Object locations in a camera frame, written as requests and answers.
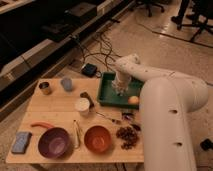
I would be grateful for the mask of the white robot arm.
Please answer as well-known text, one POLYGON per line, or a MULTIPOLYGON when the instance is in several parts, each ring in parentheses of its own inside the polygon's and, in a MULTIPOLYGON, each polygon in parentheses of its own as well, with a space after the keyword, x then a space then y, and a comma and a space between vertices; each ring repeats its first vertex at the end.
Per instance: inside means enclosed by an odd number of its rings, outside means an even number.
POLYGON ((197 171, 187 114, 208 101, 206 82, 178 71, 145 66, 136 54, 115 62, 118 94, 132 78, 144 83, 139 100, 145 171, 197 171))

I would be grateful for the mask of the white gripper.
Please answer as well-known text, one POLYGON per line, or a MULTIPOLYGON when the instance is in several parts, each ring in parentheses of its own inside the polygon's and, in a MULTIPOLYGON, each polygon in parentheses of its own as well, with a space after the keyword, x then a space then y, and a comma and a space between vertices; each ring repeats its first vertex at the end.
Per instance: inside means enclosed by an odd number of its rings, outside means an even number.
POLYGON ((123 96, 128 90, 128 85, 119 82, 118 80, 112 82, 112 87, 118 96, 123 96))

